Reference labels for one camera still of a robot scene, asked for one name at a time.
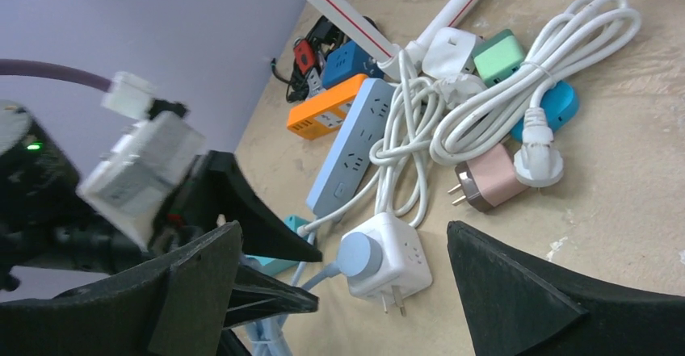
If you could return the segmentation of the white angled plug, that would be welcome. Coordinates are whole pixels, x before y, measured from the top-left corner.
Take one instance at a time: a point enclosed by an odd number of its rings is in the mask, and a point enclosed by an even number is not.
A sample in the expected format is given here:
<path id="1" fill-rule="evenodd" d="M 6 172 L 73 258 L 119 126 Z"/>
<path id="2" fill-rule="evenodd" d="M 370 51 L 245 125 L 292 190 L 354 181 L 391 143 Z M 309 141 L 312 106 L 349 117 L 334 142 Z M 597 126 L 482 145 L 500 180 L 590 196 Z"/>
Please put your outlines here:
<path id="1" fill-rule="evenodd" d="M 516 178 L 523 185 L 544 188 L 563 177 L 564 161 L 541 107 L 529 107 L 523 117 L 522 144 L 514 155 Z"/>

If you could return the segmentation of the pink plug adapter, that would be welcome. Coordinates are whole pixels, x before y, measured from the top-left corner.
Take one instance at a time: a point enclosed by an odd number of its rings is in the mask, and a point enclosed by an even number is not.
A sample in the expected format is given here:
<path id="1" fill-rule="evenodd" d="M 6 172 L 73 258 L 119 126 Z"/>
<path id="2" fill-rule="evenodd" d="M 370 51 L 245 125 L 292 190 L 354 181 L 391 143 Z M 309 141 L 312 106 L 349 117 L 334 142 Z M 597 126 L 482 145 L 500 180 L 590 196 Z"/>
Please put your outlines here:
<path id="1" fill-rule="evenodd" d="M 496 144 L 481 156 L 461 162 L 454 170 L 457 184 L 448 194 L 458 197 L 452 206 L 468 203 L 479 212 L 488 212 L 529 188 L 517 179 L 504 144 Z"/>

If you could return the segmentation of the white cube socket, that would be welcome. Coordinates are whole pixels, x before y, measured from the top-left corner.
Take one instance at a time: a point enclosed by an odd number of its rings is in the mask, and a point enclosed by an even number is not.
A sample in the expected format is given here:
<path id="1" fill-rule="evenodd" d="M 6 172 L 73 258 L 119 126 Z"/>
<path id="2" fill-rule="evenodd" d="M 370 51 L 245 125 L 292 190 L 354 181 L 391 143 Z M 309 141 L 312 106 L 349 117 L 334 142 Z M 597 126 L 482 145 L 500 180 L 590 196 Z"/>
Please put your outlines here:
<path id="1" fill-rule="evenodd" d="M 378 241 L 383 261 L 373 276 L 364 280 L 347 279 L 348 291 L 358 299 L 395 305 L 406 315 L 404 300 L 428 288 L 433 277 L 417 230 L 387 212 L 374 215 L 350 232 L 362 232 Z"/>

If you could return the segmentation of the blue cube socket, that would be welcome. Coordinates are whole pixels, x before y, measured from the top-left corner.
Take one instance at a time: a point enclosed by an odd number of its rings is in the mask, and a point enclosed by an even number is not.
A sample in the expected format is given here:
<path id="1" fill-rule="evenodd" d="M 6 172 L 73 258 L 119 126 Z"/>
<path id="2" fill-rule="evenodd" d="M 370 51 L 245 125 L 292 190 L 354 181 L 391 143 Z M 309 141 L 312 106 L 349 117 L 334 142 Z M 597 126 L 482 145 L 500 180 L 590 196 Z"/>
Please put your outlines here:
<path id="1" fill-rule="evenodd" d="M 380 79 L 385 76 L 376 60 L 350 40 L 328 56 L 321 83 L 325 89 L 329 89 L 357 74 Z"/>

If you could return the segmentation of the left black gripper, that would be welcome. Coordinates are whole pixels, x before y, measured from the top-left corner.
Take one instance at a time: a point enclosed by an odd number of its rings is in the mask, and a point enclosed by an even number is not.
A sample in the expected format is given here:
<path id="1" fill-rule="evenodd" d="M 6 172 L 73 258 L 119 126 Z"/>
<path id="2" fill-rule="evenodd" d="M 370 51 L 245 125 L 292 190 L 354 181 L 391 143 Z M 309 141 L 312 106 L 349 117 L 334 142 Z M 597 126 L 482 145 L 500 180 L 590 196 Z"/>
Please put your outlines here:
<path id="1" fill-rule="evenodd" d="M 53 230 L 53 265 L 59 270 L 118 274 L 190 243 L 216 227 L 223 215 L 244 228 L 281 219 L 257 196 L 236 157 L 210 150 L 162 202 L 138 195 L 129 209 L 88 201 L 85 216 Z M 239 265 L 224 327 L 316 312 L 319 299 L 299 287 Z"/>

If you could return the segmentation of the light blue round plug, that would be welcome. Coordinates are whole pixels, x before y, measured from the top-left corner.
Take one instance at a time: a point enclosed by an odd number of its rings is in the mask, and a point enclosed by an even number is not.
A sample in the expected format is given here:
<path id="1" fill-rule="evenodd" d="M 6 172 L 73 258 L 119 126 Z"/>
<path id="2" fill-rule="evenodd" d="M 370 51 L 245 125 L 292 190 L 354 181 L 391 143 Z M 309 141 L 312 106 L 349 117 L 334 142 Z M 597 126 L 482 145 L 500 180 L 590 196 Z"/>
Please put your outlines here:
<path id="1" fill-rule="evenodd" d="M 383 249 L 378 241 L 362 232 L 351 232 L 340 242 L 336 264 L 348 279 L 359 281 L 378 272 Z"/>

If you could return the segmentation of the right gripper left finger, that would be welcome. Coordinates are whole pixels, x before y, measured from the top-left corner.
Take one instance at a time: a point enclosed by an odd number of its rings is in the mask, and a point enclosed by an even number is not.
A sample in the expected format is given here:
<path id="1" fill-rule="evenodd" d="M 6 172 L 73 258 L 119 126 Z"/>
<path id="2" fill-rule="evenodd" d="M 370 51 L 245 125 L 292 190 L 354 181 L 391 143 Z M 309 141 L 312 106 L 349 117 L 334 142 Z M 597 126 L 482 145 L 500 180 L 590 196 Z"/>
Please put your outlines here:
<path id="1" fill-rule="evenodd" d="M 3 355 L 213 355 L 242 250 L 227 223 L 53 299 L 1 305 Z"/>

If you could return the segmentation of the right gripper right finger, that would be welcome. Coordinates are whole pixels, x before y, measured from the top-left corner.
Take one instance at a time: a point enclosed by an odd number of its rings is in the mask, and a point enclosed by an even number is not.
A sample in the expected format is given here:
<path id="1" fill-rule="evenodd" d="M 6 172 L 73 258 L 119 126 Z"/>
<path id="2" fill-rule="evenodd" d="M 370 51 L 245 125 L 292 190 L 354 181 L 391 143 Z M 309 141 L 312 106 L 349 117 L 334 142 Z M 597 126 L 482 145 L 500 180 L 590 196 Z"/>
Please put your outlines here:
<path id="1" fill-rule="evenodd" d="M 681 355 L 684 299 L 594 279 L 466 224 L 448 254 L 479 355 Z"/>

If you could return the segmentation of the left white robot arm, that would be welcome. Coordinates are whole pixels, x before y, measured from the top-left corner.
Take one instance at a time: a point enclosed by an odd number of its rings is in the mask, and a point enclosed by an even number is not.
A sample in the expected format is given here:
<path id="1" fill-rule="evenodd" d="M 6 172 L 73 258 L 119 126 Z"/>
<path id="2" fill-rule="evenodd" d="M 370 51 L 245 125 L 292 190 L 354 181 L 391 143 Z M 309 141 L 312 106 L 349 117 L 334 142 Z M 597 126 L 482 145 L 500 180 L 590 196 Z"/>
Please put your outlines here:
<path id="1" fill-rule="evenodd" d="M 156 206 L 153 234 L 141 248 L 77 193 L 79 173 L 38 120 L 19 103 L 1 103 L 3 261 L 117 274 L 209 232 L 223 216 L 242 227 L 247 255 L 318 262 L 321 252 L 297 236 L 254 193 L 235 156 L 196 155 L 182 181 Z"/>

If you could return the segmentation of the white plug adapter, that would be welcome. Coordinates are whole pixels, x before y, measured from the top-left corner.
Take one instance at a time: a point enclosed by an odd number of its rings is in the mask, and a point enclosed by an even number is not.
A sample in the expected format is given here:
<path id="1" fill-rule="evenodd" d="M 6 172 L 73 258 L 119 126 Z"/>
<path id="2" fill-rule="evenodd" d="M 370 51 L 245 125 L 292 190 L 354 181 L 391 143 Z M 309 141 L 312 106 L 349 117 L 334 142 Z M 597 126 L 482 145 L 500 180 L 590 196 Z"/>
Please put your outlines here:
<path id="1" fill-rule="evenodd" d="M 474 73 L 474 49 L 484 40 L 471 32 L 443 27 L 437 32 L 422 61 L 422 71 L 442 79 L 457 73 Z"/>

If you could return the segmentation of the green plug adapter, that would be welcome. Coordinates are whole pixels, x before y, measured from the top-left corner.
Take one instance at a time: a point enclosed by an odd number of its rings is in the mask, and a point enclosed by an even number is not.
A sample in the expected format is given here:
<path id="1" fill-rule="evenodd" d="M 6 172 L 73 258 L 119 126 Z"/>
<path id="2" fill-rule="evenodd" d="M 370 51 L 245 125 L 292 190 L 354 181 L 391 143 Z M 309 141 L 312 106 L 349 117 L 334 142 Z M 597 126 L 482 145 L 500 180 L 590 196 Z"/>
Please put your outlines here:
<path id="1" fill-rule="evenodd" d="M 475 69 L 490 88 L 515 73 L 526 56 L 511 29 L 504 29 L 476 46 L 472 52 Z"/>

